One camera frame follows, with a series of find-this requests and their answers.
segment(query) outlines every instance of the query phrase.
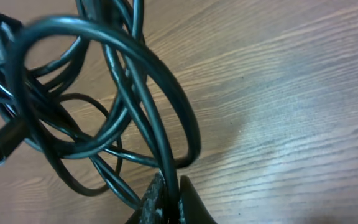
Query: wood grain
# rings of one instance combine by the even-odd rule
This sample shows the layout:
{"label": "wood grain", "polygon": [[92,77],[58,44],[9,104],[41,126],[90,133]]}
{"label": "wood grain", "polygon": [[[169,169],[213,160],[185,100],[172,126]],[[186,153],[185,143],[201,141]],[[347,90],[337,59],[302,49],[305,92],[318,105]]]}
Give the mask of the wood grain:
{"label": "wood grain", "polygon": [[[358,223],[358,1],[153,0],[145,10],[146,41],[201,128],[201,157],[179,173],[218,223]],[[75,3],[0,0],[0,11],[29,22],[73,14]],[[43,41],[28,65],[59,56],[71,41]],[[174,154],[184,154],[172,107],[151,80],[149,88]],[[111,105],[116,88],[97,43],[69,91]],[[103,122],[90,105],[65,106],[87,133]],[[150,154],[133,124],[123,140]],[[87,186],[101,184],[89,161],[65,163]],[[122,176],[143,194],[155,171],[125,162]],[[112,192],[72,192],[26,145],[0,167],[0,223],[124,223],[131,213]]]}

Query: cord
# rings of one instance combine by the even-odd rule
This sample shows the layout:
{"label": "cord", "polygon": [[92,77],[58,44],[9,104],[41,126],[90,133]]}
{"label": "cord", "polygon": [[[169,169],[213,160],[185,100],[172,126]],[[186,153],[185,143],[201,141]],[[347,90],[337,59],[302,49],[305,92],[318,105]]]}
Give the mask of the cord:
{"label": "cord", "polygon": [[[181,86],[159,58],[145,46],[143,36],[144,2],[134,0],[76,0],[79,16],[52,16],[40,19],[16,35],[9,44],[6,66],[0,67],[0,115],[5,121],[20,117],[29,129],[26,142],[43,152],[59,177],[75,192],[95,196],[110,188],[133,209],[140,199],[120,178],[122,160],[158,167],[165,179],[168,206],[177,210],[180,199],[176,169],[189,166],[200,154],[201,138],[193,110]],[[51,35],[77,37],[58,59],[28,70],[24,66],[28,50]],[[63,95],[76,80],[83,66],[90,41],[100,42],[110,75],[117,86],[112,107],[107,110],[89,96],[79,93]],[[123,55],[122,65],[118,52]],[[38,77],[67,67],[51,81],[41,84]],[[188,154],[173,158],[161,117],[146,85],[152,78],[167,96],[186,134]],[[106,120],[95,136],[89,136],[70,116],[61,102],[82,100],[95,106]],[[145,107],[146,114],[140,107]],[[41,121],[67,134],[74,142],[56,138]],[[122,148],[121,134],[133,121],[150,148],[153,157]],[[98,153],[104,151],[118,158],[115,170]],[[98,189],[81,185],[64,166],[62,159],[89,157],[106,182]]]}

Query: cable connector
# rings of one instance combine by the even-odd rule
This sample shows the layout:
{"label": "cable connector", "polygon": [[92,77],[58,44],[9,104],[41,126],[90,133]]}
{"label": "cable connector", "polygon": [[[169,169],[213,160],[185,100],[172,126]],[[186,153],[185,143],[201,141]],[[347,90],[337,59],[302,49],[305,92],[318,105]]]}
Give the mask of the cable connector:
{"label": "cable connector", "polygon": [[14,118],[0,129],[0,165],[27,137],[29,131],[21,118]]}

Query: cable bundle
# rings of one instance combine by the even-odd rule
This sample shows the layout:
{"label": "cable bundle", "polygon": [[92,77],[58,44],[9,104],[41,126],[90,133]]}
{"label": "cable bundle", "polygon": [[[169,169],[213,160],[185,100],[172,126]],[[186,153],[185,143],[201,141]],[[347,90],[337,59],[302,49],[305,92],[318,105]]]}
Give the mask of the cable bundle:
{"label": "cable bundle", "polygon": [[[175,77],[158,57],[145,46],[142,33],[144,2],[134,0],[133,8],[126,0],[76,1],[79,16],[52,16],[22,28],[8,45],[4,66],[0,66],[0,114],[7,121],[25,124],[26,142],[45,154],[59,177],[75,192],[95,196],[110,188],[131,208],[140,199],[120,178],[122,160],[158,167],[167,188],[168,204],[177,208],[180,199],[176,169],[190,165],[200,154],[200,132],[187,97]],[[39,40],[51,35],[73,35],[77,39],[58,59],[28,70],[24,59],[28,50]],[[95,99],[80,93],[64,94],[75,81],[83,66],[90,40],[100,42],[117,94],[107,110]],[[123,55],[121,64],[118,52]],[[38,77],[67,65],[45,84]],[[187,156],[174,159],[161,117],[146,85],[152,78],[167,96],[177,113],[188,141]],[[95,136],[81,131],[74,119],[60,104],[68,100],[91,103],[106,117]],[[147,114],[140,107],[142,103]],[[133,122],[150,148],[153,157],[143,156],[122,148],[121,134]],[[74,142],[56,138],[41,123],[67,134]],[[118,158],[115,169],[98,153],[104,151]],[[63,165],[62,159],[89,157],[106,185],[88,189],[81,185]]]}

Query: black object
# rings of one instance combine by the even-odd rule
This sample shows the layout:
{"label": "black object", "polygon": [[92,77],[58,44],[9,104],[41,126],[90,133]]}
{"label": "black object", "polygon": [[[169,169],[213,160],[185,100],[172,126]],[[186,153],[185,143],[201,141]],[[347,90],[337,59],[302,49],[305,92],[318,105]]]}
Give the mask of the black object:
{"label": "black object", "polygon": [[[179,83],[145,46],[144,2],[134,0],[133,8],[126,0],[76,0],[76,4],[77,17],[47,17],[25,28],[19,21],[0,14],[0,115],[7,122],[0,130],[0,162],[25,138],[28,144],[45,154],[59,177],[75,192],[96,196],[110,188],[135,209],[128,223],[214,223],[187,177],[182,177],[179,188],[176,169],[189,166],[199,156],[200,131]],[[37,41],[51,35],[74,35],[77,39],[58,60],[40,68],[25,68],[27,51]],[[79,75],[90,40],[101,43],[117,86],[117,95],[109,111],[89,96],[62,94]],[[123,55],[124,66],[118,52]],[[49,82],[41,84],[38,81],[38,77],[64,65],[67,66],[62,73]],[[173,158],[161,117],[145,84],[148,76],[167,96],[183,126],[188,141],[188,154],[183,158]],[[83,133],[60,104],[74,99],[92,104],[106,116],[96,136]],[[122,148],[120,137],[131,120],[153,157]],[[56,138],[41,121],[65,133],[74,142]],[[117,156],[115,169],[98,156],[101,151]],[[86,157],[91,159],[106,185],[98,189],[84,187],[61,161]],[[119,176],[123,159],[160,168],[161,173],[156,174],[142,200]]]}

